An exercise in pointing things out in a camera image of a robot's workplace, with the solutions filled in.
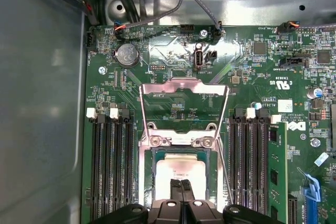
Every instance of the surface mount component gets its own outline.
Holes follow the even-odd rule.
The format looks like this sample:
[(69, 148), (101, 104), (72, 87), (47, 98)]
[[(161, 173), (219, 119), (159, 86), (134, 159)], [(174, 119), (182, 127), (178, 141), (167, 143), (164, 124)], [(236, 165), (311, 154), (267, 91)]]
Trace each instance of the surface mount component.
[[(186, 133), (178, 133), (175, 130), (157, 129), (155, 124), (148, 125), (144, 106), (144, 95), (151, 93), (175, 93), (178, 89), (190, 89), (195, 94), (215, 94), (223, 96), (221, 111), (215, 127), (211, 124), (205, 130), (190, 130)], [(163, 84), (141, 84), (140, 103), (142, 118), (145, 128), (139, 143), (139, 203), (144, 203), (144, 173), (145, 173), (145, 151), (153, 147), (177, 147), (189, 146), (189, 148), (209, 148), (217, 152), (220, 159), (217, 161), (217, 208), (223, 208), (223, 173), (227, 181), (223, 144), (220, 136), (220, 125), (222, 124), (225, 108), (228, 100), (229, 88), (222, 84), (204, 84), (196, 78), (172, 78)]]
[(320, 88), (310, 89), (307, 92), (307, 97), (309, 99), (321, 98), (323, 96), (323, 91)]
[(139, 52), (133, 44), (121, 45), (116, 51), (115, 56), (119, 64), (124, 68), (132, 68), (140, 60)]

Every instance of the white label sticker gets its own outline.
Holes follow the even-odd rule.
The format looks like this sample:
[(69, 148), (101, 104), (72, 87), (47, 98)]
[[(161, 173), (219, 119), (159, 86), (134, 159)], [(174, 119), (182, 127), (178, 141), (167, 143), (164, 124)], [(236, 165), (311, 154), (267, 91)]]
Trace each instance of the white label sticker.
[(278, 112), (292, 113), (293, 101), (292, 100), (278, 100)]
[(329, 157), (329, 155), (328, 155), (327, 153), (323, 152), (323, 153), (317, 158), (317, 160), (315, 160), (314, 163), (315, 163), (318, 167), (320, 167), (320, 166), (324, 163), (324, 161), (327, 160), (328, 157)]

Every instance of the blue pcie slot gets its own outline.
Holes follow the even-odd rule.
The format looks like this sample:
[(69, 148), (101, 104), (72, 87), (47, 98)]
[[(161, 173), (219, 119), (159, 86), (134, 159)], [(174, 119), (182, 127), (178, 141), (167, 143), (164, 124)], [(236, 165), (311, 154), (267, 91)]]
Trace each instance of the blue pcie slot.
[(306, 197), (306, 224), (318, 224), (317, 202)]

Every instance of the chip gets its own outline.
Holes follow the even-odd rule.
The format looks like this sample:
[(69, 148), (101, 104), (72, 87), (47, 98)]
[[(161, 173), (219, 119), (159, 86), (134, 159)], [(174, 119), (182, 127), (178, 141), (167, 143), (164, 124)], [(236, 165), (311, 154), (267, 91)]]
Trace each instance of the chip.
[(330, 58), (331, 58), (330, 50), (319, 50), (317, 52), (318, 64), (329, 64)]
[(271, 182), (278, 185), (278, 172), (276, 170), (271, 169)]
[(274, 206), (271, 206), (271, 218), (278, 220), (278, 210)]
[(253, 52), (255, 55), (265, 55), (266, 54), (266, 43), (263, 43), (263, 42), (254, 43)]
[(277, 130), (276, 129), (271, 129), (269, 132), (269, 139), (273, 142), (278, 141), (278, 136), (277, 136)]
[(239, 76), (232, 76), (231, 82), (232, 82), (232, 84), (239, 84), (240, 83), (240, 77)]

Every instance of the screw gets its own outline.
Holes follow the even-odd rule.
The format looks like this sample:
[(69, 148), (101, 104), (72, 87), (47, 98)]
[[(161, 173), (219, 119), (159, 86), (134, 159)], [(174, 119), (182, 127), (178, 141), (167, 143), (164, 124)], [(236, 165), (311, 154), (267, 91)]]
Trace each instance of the screw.
[(212, 138), (211, 137), (206, 137), (202, 140), (202, 146), (205, 148), (209, 148), (212, 146)]
[(312, 140), (310, 140), (310, 145), (313, 147), (319, 147), (321, 145), (321, 141), (317, 138), (313, 138)]
[(133, 208), (132, 212), (141, 212), (141, 208)]
[(154, 136), (151, 138), (151, 144), (154, 147), (157, 147), (160, 145), (161, 139), (158, 136)]
[(203, 205), (203, 203), (200, 202), (200, 201), (194, 201), (194, 205), (195, 205), (196, 207), (200, 207), (201, 205)]
[(199, 37), (202, 38), (202, 39), (205, 39), (206, 37), (208, 37), (208, 32), (207, 30), (201, 30), (199, 32)]
[(106, 74), (107, 73), (107, 68), (106, 67), (100, 67), (100, 68), (98, 68), (98, 72), (100, 74)]
[(235, 214), (239, 213), (239, 209), (236, 208), (236, 207), (230, 207), (229, 210), (230, 210), (231, 212), (235, 213)]

